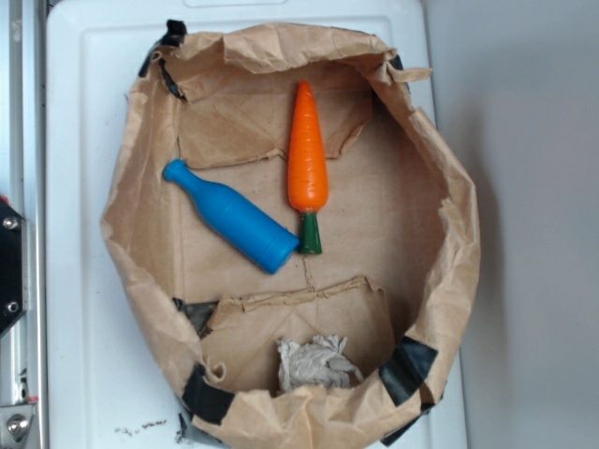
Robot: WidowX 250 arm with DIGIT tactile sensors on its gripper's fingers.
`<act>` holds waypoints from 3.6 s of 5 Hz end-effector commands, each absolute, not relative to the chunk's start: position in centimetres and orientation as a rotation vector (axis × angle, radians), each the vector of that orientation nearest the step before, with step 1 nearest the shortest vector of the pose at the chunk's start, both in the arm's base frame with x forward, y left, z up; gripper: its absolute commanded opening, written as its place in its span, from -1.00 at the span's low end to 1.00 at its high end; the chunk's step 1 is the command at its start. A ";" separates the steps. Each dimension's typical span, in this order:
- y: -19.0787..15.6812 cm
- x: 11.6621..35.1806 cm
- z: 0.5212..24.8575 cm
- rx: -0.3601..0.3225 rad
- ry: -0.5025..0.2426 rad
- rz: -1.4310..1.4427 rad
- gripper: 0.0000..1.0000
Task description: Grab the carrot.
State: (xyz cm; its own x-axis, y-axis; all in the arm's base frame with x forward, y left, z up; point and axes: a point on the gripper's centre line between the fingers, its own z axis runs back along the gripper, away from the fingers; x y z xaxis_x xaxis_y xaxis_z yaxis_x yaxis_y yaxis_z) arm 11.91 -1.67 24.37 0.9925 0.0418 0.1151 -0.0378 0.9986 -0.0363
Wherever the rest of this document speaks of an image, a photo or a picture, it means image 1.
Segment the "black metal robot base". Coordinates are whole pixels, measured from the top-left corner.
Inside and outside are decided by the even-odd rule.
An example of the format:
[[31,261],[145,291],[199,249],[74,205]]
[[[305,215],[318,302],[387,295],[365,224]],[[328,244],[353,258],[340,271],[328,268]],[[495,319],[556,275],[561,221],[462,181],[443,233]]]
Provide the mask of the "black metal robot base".
[[27,310],[25,299],[25,219],[1,196],[1,338]]

